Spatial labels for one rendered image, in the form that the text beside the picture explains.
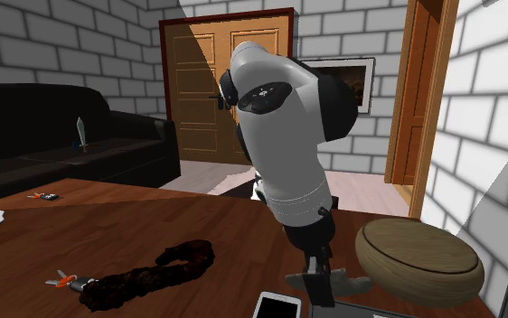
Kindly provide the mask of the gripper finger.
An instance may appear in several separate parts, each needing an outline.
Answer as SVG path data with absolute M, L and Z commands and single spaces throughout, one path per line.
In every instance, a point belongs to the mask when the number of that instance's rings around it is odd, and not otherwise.
M 313 306 L 335 307 L 330 281 L 331 256 L 332 251 L 329 245 L 314 251 L 305 251 L 302 278 Z

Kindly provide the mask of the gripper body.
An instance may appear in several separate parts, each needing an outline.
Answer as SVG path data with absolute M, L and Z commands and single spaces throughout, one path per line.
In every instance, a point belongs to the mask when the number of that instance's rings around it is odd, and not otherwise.
M 319 221 L 304 227 L 284 227 L 290 243 L 304 251 L 320 251 L 330 248 L 330 241 L 335 234 L 334 218 L 331 213 Z

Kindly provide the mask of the grey irregular flat object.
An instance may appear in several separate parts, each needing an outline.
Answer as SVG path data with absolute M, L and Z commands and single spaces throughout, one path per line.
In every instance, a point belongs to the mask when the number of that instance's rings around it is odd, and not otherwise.
M 301 274 L 286 275 L 285 281 L 291 287 L 305 291 L 305 283 Z M 350 278 L 346 274 L 344 267 L 337 268 L 331 271 L 330 283 L 332 288 L 332 296 L 345 297 L 357 294 L 369 293 L 372 289 L 372 280 L 367 276 L 359 276 Z

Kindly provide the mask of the grey tablet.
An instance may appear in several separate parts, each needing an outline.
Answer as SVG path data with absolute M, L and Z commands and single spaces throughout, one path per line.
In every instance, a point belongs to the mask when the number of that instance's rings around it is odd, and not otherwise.
M 335 301 L 334 307 L 309 305 L 308 318 L 417 318 L 368 306 Z

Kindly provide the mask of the white smartphone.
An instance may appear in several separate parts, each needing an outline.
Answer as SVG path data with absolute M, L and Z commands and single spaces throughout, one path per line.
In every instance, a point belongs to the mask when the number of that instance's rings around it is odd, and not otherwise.
M 301 307 L 297 297 L 262 291 L 251 318 L 300 318 Z

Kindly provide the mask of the round wooden bowl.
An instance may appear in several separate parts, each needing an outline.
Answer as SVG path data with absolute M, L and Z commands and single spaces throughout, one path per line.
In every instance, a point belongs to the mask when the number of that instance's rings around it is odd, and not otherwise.
M 419 221 L 370 221 L 356 235 L 355 252 L 375 284 L 415 305 L 459 306 L 484 285 L 484 265 L 467 243 Z

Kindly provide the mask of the wooden double door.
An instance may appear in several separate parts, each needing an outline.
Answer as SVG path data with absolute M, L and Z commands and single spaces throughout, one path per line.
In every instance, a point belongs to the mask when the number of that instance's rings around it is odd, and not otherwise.
M 232 51 L 253 41 L 282 56 L 293 52 L 292 7 L 163 20 L 159 23 L 168 118 L 182 160 L 246 164 L 236 136 L 236 108 L 219 79 Z

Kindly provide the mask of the grey toy sword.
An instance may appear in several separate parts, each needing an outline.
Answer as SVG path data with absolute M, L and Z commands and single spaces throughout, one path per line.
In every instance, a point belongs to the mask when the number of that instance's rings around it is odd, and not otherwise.
M 83 120 L 78 117 L 76 122 L 76 127 L 78 131 L 79 140 L 74 141 L 71 145 L 75 150 L 81 150 L 83 153 L 86 153 L 88 151 L 88 148 L 91 146 L 104 146 L 104 143 L 100 144 L 89 144 L 87 142 L 87 136 L 85 132 L 85 125 Z

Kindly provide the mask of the black sofa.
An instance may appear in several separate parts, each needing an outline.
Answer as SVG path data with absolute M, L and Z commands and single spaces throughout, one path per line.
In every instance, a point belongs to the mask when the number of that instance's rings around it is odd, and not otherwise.
M 104 146 L 72 147 L 78 117 Z M 173 122 L 112 110 L 95 89 L 0 83 L 0 198 L 63 178 L 159 188 L 180 174 Z

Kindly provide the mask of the white framed wall picture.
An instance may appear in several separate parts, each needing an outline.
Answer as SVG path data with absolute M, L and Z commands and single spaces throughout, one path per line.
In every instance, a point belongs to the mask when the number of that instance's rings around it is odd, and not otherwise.
M 375 58 L 305 60 L 304 63 L 323 74 L 342 80 L 353 89 L 359 114 L 371 114 Z

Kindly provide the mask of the open wooden door frame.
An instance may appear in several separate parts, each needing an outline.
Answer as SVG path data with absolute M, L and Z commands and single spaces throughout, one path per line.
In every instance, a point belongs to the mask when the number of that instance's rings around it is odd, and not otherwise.
M 459 0 L 408 0 L 394 100 L 386 183 L 412 187 L 419 219 L 431 163 Z

